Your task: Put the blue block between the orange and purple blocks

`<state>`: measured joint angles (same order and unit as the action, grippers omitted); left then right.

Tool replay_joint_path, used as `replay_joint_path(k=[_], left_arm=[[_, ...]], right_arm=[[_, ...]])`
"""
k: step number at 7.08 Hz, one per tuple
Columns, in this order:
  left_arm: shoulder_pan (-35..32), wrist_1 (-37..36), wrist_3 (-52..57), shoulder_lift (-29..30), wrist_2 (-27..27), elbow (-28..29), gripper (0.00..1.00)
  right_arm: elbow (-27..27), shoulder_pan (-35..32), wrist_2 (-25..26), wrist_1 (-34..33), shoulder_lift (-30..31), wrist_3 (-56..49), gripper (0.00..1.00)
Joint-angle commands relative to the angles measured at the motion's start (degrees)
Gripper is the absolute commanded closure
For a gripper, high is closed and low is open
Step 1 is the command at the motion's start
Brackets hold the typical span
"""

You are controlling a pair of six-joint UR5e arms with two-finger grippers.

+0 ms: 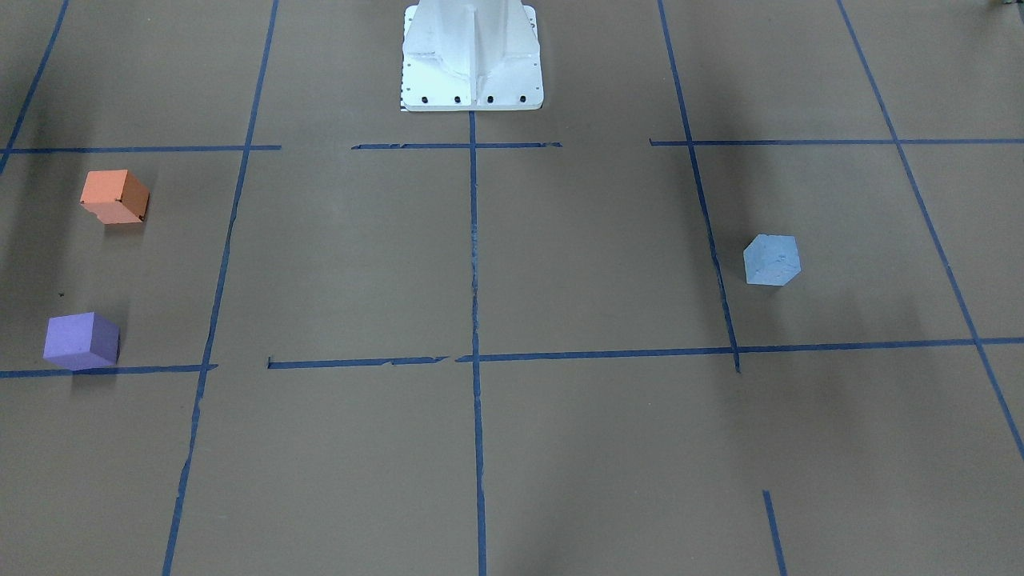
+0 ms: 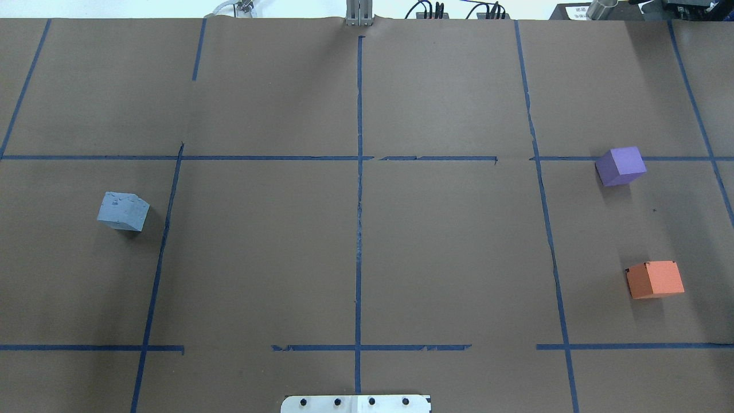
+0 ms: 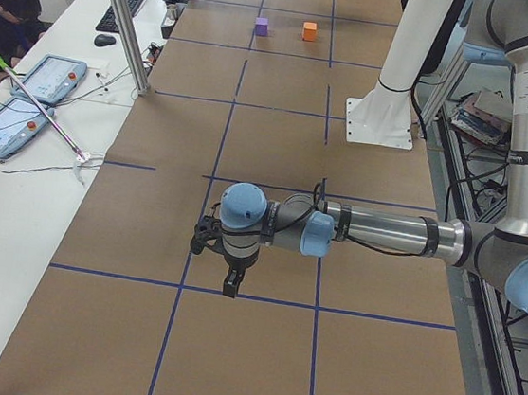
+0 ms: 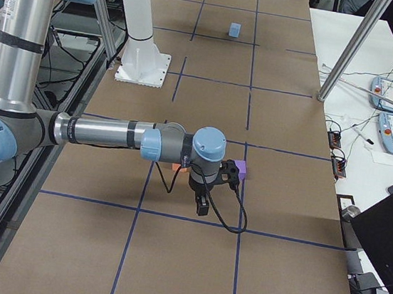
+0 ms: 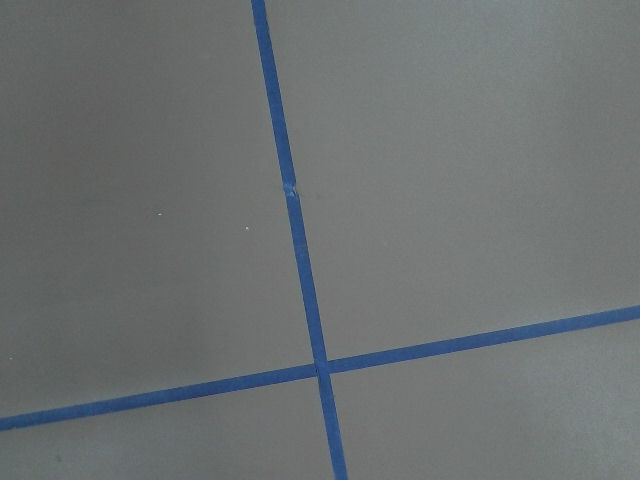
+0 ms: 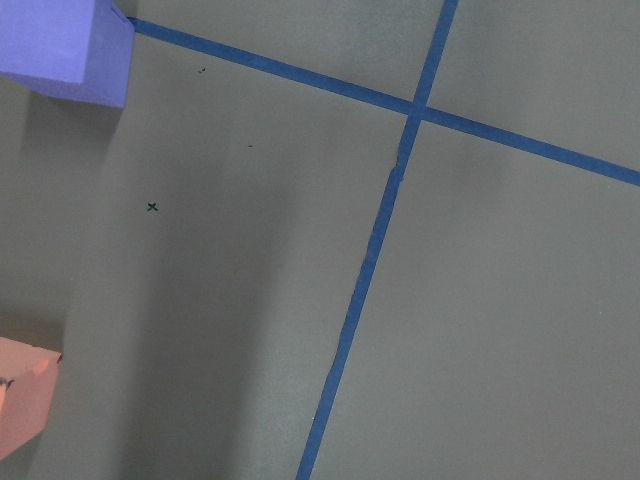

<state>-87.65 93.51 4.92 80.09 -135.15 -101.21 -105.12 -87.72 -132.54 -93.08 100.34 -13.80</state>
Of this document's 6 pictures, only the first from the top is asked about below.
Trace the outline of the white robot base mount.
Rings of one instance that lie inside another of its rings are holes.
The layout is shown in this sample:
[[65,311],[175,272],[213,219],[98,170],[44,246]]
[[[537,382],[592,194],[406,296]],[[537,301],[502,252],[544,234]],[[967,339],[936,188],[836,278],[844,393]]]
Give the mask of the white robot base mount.
[[400,110],[538,110],[538,16],[520,1],[420,1],[402,16]]

